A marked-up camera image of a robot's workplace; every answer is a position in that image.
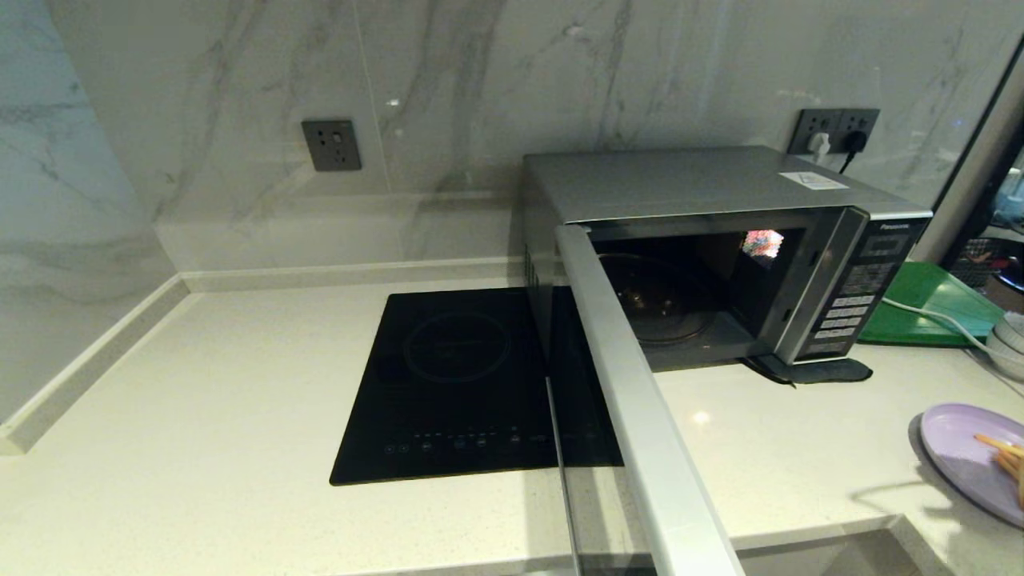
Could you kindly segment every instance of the black power cord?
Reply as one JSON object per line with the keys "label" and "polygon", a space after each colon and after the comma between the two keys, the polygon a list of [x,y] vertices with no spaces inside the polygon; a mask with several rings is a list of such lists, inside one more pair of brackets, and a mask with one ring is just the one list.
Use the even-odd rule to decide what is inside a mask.
{"label": "black power cord", "polygon": [[853,161],[853,157],[857,156],[857,153],[863,152],[864,147],[867,146],[867,134],[857,130],[855,132],[850,132],[846,138],[843,139],[846,145],[846,149],[850,151],[846,155],[846,162],[843,163],[843,167],[840,169],[839,173],[842,174],[846,171],[846,167],[850,165]]}

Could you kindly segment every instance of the food on plate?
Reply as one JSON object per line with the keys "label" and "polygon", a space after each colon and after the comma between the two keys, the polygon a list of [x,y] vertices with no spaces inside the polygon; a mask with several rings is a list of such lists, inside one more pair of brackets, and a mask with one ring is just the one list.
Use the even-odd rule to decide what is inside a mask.
{"label": "food on plate", "polygon": [[974,438],[998,449],[994,457],[995,463],[1017,481],[1017,503],[1024,509],[1024,448],[993,440],[983,434],[976,434]]}

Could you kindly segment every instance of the white power cord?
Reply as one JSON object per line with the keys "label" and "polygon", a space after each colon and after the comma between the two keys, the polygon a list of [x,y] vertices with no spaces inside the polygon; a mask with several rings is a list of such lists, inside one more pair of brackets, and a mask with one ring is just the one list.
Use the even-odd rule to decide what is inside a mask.
{"label": "white power cord", "polygon": [[937,312],[931,312],[931,311],[927,311],[927,310],[915,308],[913,306],[908,306],[906,304],[901,304],[901,303],[897,302],[896,300],[891,300],[889,298],[882,298],[882,301],[885,302],[885,303],[887,303],[887,304],[889,304],[889,305],[891,305],[891,306],[898,307],[900,310],[905,310],[907,312],[912,312],[912,313],[920,314],[920,315],[922,315],[922,316],[924,316],[926,318],[931,318],[931,319],[938,318],[939,320],[944,320],[944,321],[948,322],[949,324],[952,324],[953,327],[955,327],[956,330],[959,331],[961,334],[964,334],[964,336],[968,340],[970,340],[972,344],[974,344],[974,345],[978,346],[979,348],[985,351],[985,354],[988,354],[990,356],[997,356],[997,357],[999,357],[999,358],[1001,358],[1004,360],[1009,360],[1010,362],[1013,362],[1015,364],[1020,364],[1021,366],[1024,366],[1024,360],[1021,360],[1019,357],[1013,357],[1013,356],[1010,356],[1009,354],[1004,354],[1001,352],[996,352],[996,351],[994,351],[994,349],[986,346],[985,344],[981,343],[981,340],[979,340],[978,338],[975,338],[974,335],[972,335],[970,332],[968,332],[967,328],[964,328],[964,326],[959,322],[956,322],[955,320],[953,320],[952,317],[949,317],[949,316],[946,316],[944,314],[940,314],[940,313],[937,313]]}
{"label": "white power cord", "polygon": [[830,149],[831,143],[828,141],[828,134],[825,132],[814,134],[807,142],[807,150],[814,155],[814,163],[819,166],[824,161],[825,156],[828,155]]}

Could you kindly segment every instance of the purple plate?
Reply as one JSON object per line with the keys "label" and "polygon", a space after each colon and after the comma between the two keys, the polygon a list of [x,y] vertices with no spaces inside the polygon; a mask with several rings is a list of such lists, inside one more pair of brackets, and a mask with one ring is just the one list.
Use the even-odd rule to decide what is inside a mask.
{"label": "purple plate", "polygon": [[1017,481],[992,460],[998,451],[975,440],[976,434],[1024,445],[1024,425],[976,406],[940,404],[921,417],[925,449],[942,475],[974,503],[1024,528]]}

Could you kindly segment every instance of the label sticker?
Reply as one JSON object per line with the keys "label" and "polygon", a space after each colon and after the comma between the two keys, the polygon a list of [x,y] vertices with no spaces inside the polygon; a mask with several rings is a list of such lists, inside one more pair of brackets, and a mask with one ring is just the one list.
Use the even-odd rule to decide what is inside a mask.
{"label": "label sticker", "polygon": [[790,178],[798,184],[803,184],[805,188],[811,190],[842,190],[850,188],[816,172],[779,172],[778,175]]}

